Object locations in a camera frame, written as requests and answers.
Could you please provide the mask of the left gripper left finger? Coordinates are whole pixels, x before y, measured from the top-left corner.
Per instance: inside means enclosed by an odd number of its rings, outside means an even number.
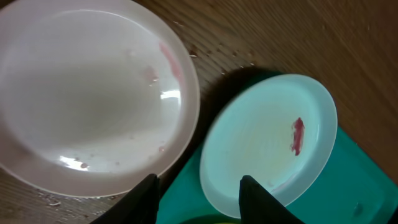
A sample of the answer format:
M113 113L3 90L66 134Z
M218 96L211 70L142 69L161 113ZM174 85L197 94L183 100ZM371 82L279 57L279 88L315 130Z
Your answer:
M149 174L91 224L155 224L159 203L159 178Z

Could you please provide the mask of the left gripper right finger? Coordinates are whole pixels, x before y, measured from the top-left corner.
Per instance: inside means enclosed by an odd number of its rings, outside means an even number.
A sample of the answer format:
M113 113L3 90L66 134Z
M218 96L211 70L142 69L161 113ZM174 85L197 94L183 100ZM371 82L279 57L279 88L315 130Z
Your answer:
M242 224L303 224L250 175L240 180L239 211Z

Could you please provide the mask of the yellow plate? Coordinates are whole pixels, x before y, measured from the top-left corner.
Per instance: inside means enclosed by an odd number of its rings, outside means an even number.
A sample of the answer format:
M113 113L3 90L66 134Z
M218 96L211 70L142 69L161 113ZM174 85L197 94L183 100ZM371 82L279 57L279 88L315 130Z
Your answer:
M213 224L238 224L238 223L234 223L234 222L216 222Z

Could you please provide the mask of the white pink plate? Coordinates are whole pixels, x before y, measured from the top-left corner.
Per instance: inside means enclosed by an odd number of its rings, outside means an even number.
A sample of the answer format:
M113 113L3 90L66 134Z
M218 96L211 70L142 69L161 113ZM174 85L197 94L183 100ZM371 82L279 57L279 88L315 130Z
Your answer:
M1 167L54 194L107 197L166 172L200 112L176 33L134 1L1 9Z

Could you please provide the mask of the teal plastic tray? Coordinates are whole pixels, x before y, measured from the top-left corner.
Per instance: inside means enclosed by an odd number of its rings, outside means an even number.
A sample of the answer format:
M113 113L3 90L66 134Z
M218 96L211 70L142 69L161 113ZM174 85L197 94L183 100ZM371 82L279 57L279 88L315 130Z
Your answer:
M162 197L157 224L240 223L205 198L200 157L198 147ZM287 209L304 223L397 223L397 186L339 129L323 171Z

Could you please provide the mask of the light blue plate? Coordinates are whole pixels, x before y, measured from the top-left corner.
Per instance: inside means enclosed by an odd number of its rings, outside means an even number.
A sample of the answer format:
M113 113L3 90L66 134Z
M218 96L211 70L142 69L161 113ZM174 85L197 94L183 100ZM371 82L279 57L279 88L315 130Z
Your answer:
M338 116L329 91L298 74L259 81L217 116L200 159L209 203L239 218L239 186L250 175L287 206L317 179L335 144Z

